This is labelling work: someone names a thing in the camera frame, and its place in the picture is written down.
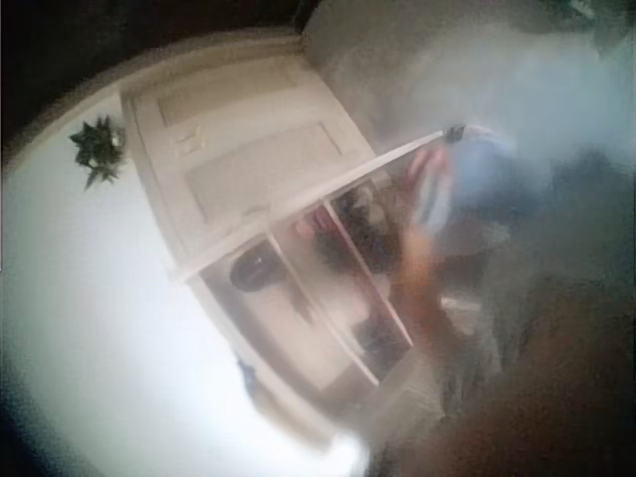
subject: white cabinet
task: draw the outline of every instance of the white cabinet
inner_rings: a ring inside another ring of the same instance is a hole
[[[373,157],[301,55],[198,72],[130,102],[180,265]]]

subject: person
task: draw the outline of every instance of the person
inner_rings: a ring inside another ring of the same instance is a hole
[[[627,172],[590,152],[556,176],[550,195],[493,249],[470,337],[440,304],[445,257],[435,241],[443,227],[409,225],[400,316],[437,369],[446,417],[433,431],[414,426],[388,444],[367,475],[633,472],[634,183]]]

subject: green plant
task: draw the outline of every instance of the green plant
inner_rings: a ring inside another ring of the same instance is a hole
[[[110,125],[110,118],[99,118],[95,126],[84,123],[70,140],[78,147],[76,162],[87,168],[88,189],[97,179],[112,182],[123,159],[121,132]]]

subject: black object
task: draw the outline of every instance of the black object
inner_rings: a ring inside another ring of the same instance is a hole
[[[461,138],[464,137],[465,129],[466,124],[455,124],[454,126],[450,126],[444,133],[444,140],[448,144],[460,141]]]
[[[357,190],[339,197],[335,202],[338,217],[365,259],[369,270],[372,273],[386,272],[397,256],[397,238],[391,232],[385,232],[370,224],[368,208],[357,206],[357,199]]]
[[[255,292],[279,282],[285,270],[271,245],[264,241],[244,252],[230,271],[230,282],[240,291]]]

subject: white wall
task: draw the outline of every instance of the white wall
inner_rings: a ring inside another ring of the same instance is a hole
[[[4,184],[3,352],[54,431],[106,476],[325,475],[252,409],[132,164],[83,191],[68,124]],[[38,429],[32,436],[44,439]]]

